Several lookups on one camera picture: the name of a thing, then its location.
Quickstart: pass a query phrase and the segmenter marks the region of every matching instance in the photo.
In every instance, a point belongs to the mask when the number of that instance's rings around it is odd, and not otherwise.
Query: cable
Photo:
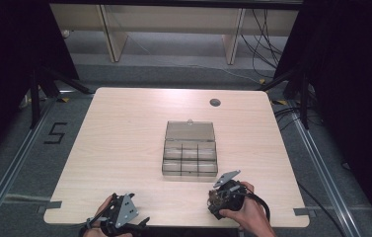
[[[273,67],[273,68],[276,68],[276,65],[272,64],[271,62],[269,62],[264,56],[262,56],[259,52],[257,52],[257,46],[255,48],[253,48],[251,46],[250,43],[247,42],[247,40],[245,39],[245,37],[243,35],[241,35],[241,38],[244,40],[244,43],[247,45],[248,49],[250,50],[250,52],[253,54],[253,56],[257,56],[259,59],[261,59],[264,63],[268,64],[269,66]]]
[[[295,120],[297,120],[297,119],[300,119],[300,117],[299,117],[299,118],[295,118],[294,120],[292,120],[291,122],[289,122],[286,126],[282,127],[282,128],[280,129],[280,131],[284,130],[288,125],[290,125],[291,123],[293,123],[293,122],[294,122]]]
[[[281,116],[281,118],[279,118],[278,120],[277,120],[277,124],[279,124],[280,122],[281,122],[281,120],[282,119],[284,119],[284,117],[286,117],[288,114],[290,114],[291,112],[289,112],[289,113],[286,113],[286,114],[283,114],[282,116]]]
[[[302,189],[320,208],[324,211],[324,213],[330,218],[330,220],[335,225],[336,229],[339,231],[339,234],[344,237],[345,234],[343,233],[342,229],[339,227],[338,223],[335,221],[335,219],[330,215],[330,213],[321,205],[321,203],[305,188],[302,186],[302,184],[299,183],[299,181],[296,181],[297,185]]]
[[[274,115],[276,116],[276,117],[278,117],[278,116],[281,116],[281,115],[283,115],[283,114],[290,114],[290,113],[293,113],[293,112],[296,112],[296,111],[299,111],[300,110],[300,108],[286,108],[286,109],[283,109],[283,110],[281,110],[281,111],[277,111],[277,112],[274,112]]]
[[[270,53],[271,53],[271,56],[272,56],[272,58],[273,58],[273,60],[274,60],[275,65],[277,65],[277,64],[278,64],[278,58],[276,57],[275,54],[277,53],[277,54],[280,54],[280,55],[281,55],[281,54],[282,54],[282,51],[279,50],[278,48],[276,48],[274,45],[272,45],[271,41],[269,40],[268,24],[267,24],[267,15],[268,15],[268,10],[264,9],[263,12],[264,12],[264,15],[263,15],[264,22],[263,22],[263,24],[262,24],[262,26],[261,26],[261,25],[260,25],[260,21],[259,21],[259,19],[257,18],[256,12],[255,12],[255,10],[253,9],[253,16],[254,16],[254,19],[256,20],[257,25],[259,26],[259,29],[260,29],[260,38],[257,39],[257,37],[254,36],[254,38],[255,38],[256,41],[258,42],[256,48],[258,48],[258,46],[261,45],[263,48],[269,50]],[[262,38],[265,39],[266,43],[268,44],[268,47],[265,46],[265,45],[263,45],[263,44],[260,42],[260,40],[261,40]]]
[[[247,191],[249,191],[250,193],[249,194],[230,193],[230,195],[244,196],[244,197],[251,198],[251,199],[255,200],[257,203],[259,203],[260,205],[262,205],[262,207],[264,208],[266,219],[269,222],[269,220],[270,220],[270,211],[269,211],[269,207],[266,204],[266,202],[261,197],[259,197],[256,194],[254,194],[254,192],[252,192],[251,190],[249,190],[247,187],[245,187],[245,189]]]

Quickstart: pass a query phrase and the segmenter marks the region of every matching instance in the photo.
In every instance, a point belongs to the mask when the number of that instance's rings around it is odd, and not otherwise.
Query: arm
[[[105,200],[105,202],[103,202],[103,204],[99,207],[99,209],[96,212],[96,215],[99,214],[100,212],[102,212],[102,210],[105,209],[106,206],[109,205],[111,200],[112,200],[112,196],[108,197]],[[107,236],[103,233],[102,229],[100,228],[100,222],[96,221],[95,223],[93,223],[93,228],[87,230],[84,233],[83,237],[107,237]],[[122,235],[119,235],[117,237],[132,237],[132,235],[131,234],[122,234]]]
[[[253,185],[247,182],[241,182],[241,184],[250,191],[254,191]],[[249,197],[245,197],[244,204],[239,211],[221,209],[219,213],[238,222],[240,229],[246,229],[259,237],[275,236],[262,206]]]

